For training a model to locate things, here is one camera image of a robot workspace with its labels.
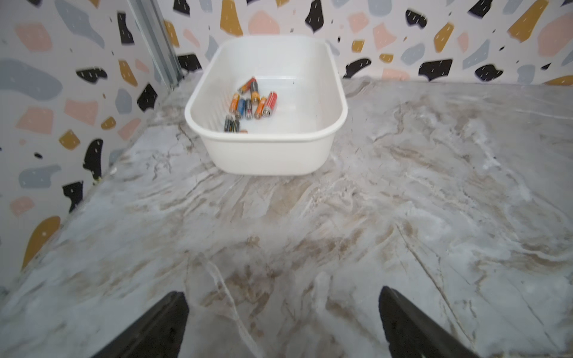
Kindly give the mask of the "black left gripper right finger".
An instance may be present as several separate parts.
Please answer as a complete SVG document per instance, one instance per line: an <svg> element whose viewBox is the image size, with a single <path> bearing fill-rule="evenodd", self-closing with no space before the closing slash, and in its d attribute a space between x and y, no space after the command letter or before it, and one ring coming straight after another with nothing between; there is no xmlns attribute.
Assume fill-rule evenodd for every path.
<svg viewBox="0 0 573 358"><path fill-rule="evenodd" d="M399 291L382 288L378 309L392 357L476 357Z"/></svg>

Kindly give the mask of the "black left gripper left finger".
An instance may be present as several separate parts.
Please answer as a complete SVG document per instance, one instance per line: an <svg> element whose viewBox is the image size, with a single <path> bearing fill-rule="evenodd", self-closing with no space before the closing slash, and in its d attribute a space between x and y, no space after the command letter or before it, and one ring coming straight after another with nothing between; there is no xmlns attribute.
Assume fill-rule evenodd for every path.
<svg viewBox="0 0 573 358"><path fill-rule="evenodd" d="M189 311L183 292L169 292L93 357L177 357Z"/></svg>

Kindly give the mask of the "blue AAA battery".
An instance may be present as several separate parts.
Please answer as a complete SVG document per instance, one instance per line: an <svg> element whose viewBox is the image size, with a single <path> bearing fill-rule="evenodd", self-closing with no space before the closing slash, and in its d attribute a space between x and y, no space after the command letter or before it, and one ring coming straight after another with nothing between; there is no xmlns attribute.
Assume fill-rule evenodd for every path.
<svg viewBox="0 0 573 358"><path fill-rule="evenodd" d="M246 100L241 98L237 103L237 109L235 111L235 118L240 120L245 116L246 113Z"/></svg>

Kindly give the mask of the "grey black AAA battery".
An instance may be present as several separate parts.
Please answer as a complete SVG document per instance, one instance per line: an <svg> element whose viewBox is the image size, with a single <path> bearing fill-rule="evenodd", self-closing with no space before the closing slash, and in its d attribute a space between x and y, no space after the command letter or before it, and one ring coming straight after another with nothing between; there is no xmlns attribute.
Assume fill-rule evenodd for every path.
<svg viewBox="0 0 573 358"><path fill-rule="evenodd" d="M246 99L245 100L245 107L244 107L244 117L246 119L252 119L252 100Z"/></svg>

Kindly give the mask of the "orange AA battery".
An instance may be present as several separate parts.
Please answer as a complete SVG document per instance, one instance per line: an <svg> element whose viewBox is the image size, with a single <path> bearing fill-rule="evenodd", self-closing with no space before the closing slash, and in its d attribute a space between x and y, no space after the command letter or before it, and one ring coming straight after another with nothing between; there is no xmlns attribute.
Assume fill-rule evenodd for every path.
<svg viewBox="0 0 573 358"><path fill-rule="evenodd" d="M264 108L266 106L267 103L267 97L262 97L259 102L258 102L258 106L254 112L254 118L255 119L260 119L263 116L263 111Z"/></svg>

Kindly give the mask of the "white plastic storage box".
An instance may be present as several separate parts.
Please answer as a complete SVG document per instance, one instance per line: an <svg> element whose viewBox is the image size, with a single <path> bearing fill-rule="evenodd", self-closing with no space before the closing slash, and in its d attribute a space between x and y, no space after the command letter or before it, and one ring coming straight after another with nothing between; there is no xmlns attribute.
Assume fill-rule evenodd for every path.
<svg viewBox="0 0 573 358"><path fill-rule="evenodd" d="M269 117L240 119L226 133L232 97L254 78L278 98ZM189 127L213 163L236 175L306 175L328 159L349 109L331 47L295 35L238 37L223 43L186 104Z"/></svg>

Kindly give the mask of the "black gold AA battery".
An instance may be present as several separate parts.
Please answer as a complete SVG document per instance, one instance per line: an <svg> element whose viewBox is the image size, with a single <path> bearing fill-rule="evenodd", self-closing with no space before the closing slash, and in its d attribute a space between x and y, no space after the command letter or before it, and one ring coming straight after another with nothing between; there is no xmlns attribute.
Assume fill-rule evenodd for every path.
<svg viewBox="0 0 573 358"><path fill-rule="evenodd" d="M251 80L249 90L250 90L250 97L251 97L251 100L252 100L252 105L253 105L253 107L256 107L256 106L259 105L259 102L260 102L260 100L261 100L261 97L260 97L260 94L259 94L258 82L257 82L257 80L256 80L255 78L253 78L253 79Z"/></svg>

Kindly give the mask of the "black green AAA battery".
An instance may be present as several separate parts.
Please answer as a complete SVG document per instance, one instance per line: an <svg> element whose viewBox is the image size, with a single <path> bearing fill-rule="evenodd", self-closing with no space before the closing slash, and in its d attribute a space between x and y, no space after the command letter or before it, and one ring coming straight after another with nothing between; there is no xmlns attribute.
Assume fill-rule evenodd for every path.
<svg viewBox="0 0 573 358"><path fill-rule="evenodd" d="M235 118L234 115L228 114L225 117L224 132L234 133L235 131Z"/></svg>

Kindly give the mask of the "aluminium corner post left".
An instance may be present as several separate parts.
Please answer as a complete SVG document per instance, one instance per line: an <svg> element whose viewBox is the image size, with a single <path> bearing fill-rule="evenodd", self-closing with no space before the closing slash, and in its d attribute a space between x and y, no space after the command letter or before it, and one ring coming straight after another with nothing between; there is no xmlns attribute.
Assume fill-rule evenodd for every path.
<svg viewBox="0 0 573 358"><path fill-rule="evenodd" d="M158 2L129 0L128 4L163 82L170 89L175 89L184 78L184 74L164 25L164 17Z"/></svg>

